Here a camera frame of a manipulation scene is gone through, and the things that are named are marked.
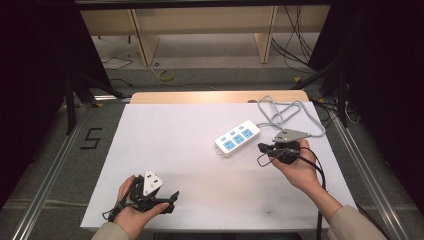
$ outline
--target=floor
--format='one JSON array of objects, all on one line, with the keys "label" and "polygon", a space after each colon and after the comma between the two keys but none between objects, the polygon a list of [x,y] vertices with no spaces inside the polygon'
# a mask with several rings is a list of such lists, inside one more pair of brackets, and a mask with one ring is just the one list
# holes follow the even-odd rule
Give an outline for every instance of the floor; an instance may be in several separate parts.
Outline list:
[{"label": "floor", "polygon": [[[313,48],[317,37],[318,34],[305,34],[305,39],[311,48]],[[276,42],[285,46],[290,35],[277,34],[274,38]],[[211,71],[214,71],[214,69],[228,69],[228,71],[234,71],[234,69],[238,71],[263,69],[266,71],[267,69],[289,69],[292,67],[296,68],[297,71],[293,70],[293,74],[288,77],[287,81],[295,81],[296,76],[303,77],[305,73],[302,72],[310,71],[310,69],[296,61],[284,59],[275,48],[270,51],[268,63],[261,64],[252,34],[162,36],[151,67],[143,66],[134,38],[132,38],[131,43],[128,43],[128,36],[102,36],[100,39],[93,37],[93,42],[104,62],[105,68],[108,69],[108,74],[111,75],[114,74],[114,69],[147,70],[145,72],[185,69],[190,74],[190,71],[196,69],[210,69]],[[298,42],[292,40],[287,49],[297,57],[305,60]],[[308,92],[318,96],[319,93],[315,86],[308,87]],[[101,125],[104,129],[101,134],[113,136],[114,128],[119,123],[119,114],[122,112],[123,107],[124,104],[121,103],[105,103],[103,107],[90,106],[88,111],[85,106],[81,106],[78,110],[80,115],[83,115],[84,111],[88,111],[86,120],[81,125],[85,129]],[[111,122],[107,123],[110,126],[104,123],[103,119],[110,119]],[[372,141],[372,136],[366,131],[366,127],[361,124],[350,124],[350,128],[346,130],[342,127],[337,127],[336,123],[337,120],[329,122],[332,128],[329,128],[327,134],[329,138],[334,139],[331,142],[332,146],[334,144],[336,157],[338,160],[340,159],[341,170],[348,185],[351,184],[349,187],[355,200],[376,219],[384,231],[392,236],[391,239],[424,239],[423,216],[405,194],[390,169],[384,166],[384,161],[381,160],[381,154],[378,149],[373,148],[375,143]],[[60,169],[62,170],[57,175],[51,175],[52,182],[48,186],[49,190],[46,191],[49,196],[39,210],[41,213],[32,212],[34,216],[38,217],[29,221],[33,225],[26,229],[27,238],[87,239],[92,236],[93,233],[82,231],[79,228],[81,216],[84,215],[85,207],[91,196],[90,189],[95,184],[95,179],[97,179],[97,174],[101,171],[103,164],[101,161],[91,161],[91,159],[104,160],[112,137],[101,142],[97,149],[97,155],[87,151],[84,154],[78,153],[78,157],[75,157],[73,156],[76,154],[74,149],[81,147],[86,136],[82,132],[75,133],[75,139],[64,138],[65,132],[66,109],[62,108],[58,112],[57,121],[55,121],[52,130],[46,137],[45,146],[38,153],[39,158],[44,163],[34,164],[29,167],[10,201],[0,212],[0,229],[2,230],[0,231],[0,239],[18,239],[14,238],[13,234],[23,225],[22,220],[25,214],[28,214],[27,209],[34,202],[32,201],[34,196],[38,196],[40,186],[46,185],[43,180],[45,176],[51,174],[49,168],[51,169],[52,166],[57,166],[59,172]],[[63,144],[67,141],[72,146],[70,150],[63,149]],[[340,150],[340,147],[337,146],[344,146],[343,141],[353,141],[357,148],[346,147]],[[361,175],[362,173],[358,174],[357,170],[364,166],[364,159],[361,159],[360,156],[360,153],[364,151],[366,152],[366,162],[368,162],[366,166],[372,169],[373,172],[371,181],[360,180],[364,178],[364,175]],[[68,158],[68,160],[60,165],[57,160],[62,157]],[[395,218],[385,219],[385,214],[395,216]],[[152,233],[146,233],[142,235],[142,239],[153,239],[154,236]],[[314,239],[314,234],[305,233],[302,237],[305,240]]]}]

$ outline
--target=gray cable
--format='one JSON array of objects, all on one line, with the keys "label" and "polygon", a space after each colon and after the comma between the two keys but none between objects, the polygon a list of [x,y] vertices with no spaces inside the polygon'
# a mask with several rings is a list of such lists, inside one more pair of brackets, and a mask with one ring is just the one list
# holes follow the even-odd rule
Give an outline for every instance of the gray cable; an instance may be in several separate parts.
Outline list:
[{"label": "gray cable", "polygon": [[[262,109],[261,107],[261,103],[270,103],[272,105],[272,108],[275,110],[276,114],[273,115],[272,117],[269,117],[265,111]],[[319,120],[316,120],[308,111],[308,109],[306,108],[306,106],[300,102],[300,101],[294,101],[292,103],[278,103],[275,102],[274,99],[271,96],[265,96],[262,99],[260,99],[257,103],[259,110],[262,112],[262,114],[265,116],[265,118],[268,120],[268,122],[265,123],[258,123],[256,124],[256,126],[258,126],[259,128],[264,127],[264,126],[272,126],[278,129],[283,130],[282,125],[284,123],[286,123],[288,120],[290,120],[294,115],[296,115],[297,113],[300,112],[301,109],[303,109],[306,113],[306,115],[309,117],[309,119],[321,130],[320,134],[310,134],[311,137],[322,137],[325,135],[325,128],[324,126],[322,126],[321,122]],[[277,109],[277,105],[287,105],[287,107],[281,111],[279,111]],[[286,111],[288,111],[291,107],[297,107],[297,110],[292,113],[291,115],[289,115],[287,118],[283,118],[282,114],[285,113]],[[275,118],[279,118],[280,121],[279,122],[274,122]]]}]

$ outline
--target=sleeve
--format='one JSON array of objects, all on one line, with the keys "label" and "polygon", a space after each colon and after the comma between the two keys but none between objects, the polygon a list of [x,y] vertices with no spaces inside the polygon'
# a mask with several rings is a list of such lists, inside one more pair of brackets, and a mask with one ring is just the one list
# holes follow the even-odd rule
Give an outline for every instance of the sleeve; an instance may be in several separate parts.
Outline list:
[{"label": "sleeve", "polygon": [[334,214],[328,237],[331,240],[386,239],[368,219],[351,206],[344,206]]},{"label": "sleeve", "polygon": [[126,233],[119,225],[111,222],[104,223],[92,240],[131,240],[128,233]]}]

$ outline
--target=person's right hand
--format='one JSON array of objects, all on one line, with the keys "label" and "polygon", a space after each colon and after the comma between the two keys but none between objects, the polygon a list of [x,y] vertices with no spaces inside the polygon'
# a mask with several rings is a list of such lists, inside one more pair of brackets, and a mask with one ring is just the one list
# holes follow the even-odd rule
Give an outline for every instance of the person's right hand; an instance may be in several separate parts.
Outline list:
[{"label": "person's right hand", "polygon": [[[309,143],[306,139],[298,140],[300,148],[309,148]],[[307,149],[300,149],[300,156],[308,159],[312,163],[316,162],[314,154]],[[292,164],[285,164],[278,159],[270,157],[272,164],[279,169],[289,180],[289,182],[305,192],[308,188],[321,188],[318,181],[316,169],[306,162],[296,159]]]}]

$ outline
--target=hand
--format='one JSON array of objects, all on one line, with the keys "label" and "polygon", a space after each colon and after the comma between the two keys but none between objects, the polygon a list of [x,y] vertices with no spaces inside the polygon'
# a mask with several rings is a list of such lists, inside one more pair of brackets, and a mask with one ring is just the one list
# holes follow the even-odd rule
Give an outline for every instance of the hand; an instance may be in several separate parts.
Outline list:
[{"label": "hand", "polygon": [[[300,139],[298,143],[300,148],[309,148],[309,143],[306,139]],[[308,159],[312,163],[316,162],[314,154],[307,149],[300,149],[300,156]],[[299,188],[303,192],[308,188],[321,188],[316,169],[306,162],[296,159],[292,164],[285,164],[272,157],[270,157],[270,161],[287,177],[293,186]]]},{"label": "hand", "polygon": [[[119,188],[118,202],[124,197],[135,176],[131,176]],[[114,223],[118,224],[131,239],[136,239],[143,231],[147,222],[163,212],[169,203],[161,203],[146,212],[139,212],[131,206],[127,206],[115,217]]]}]

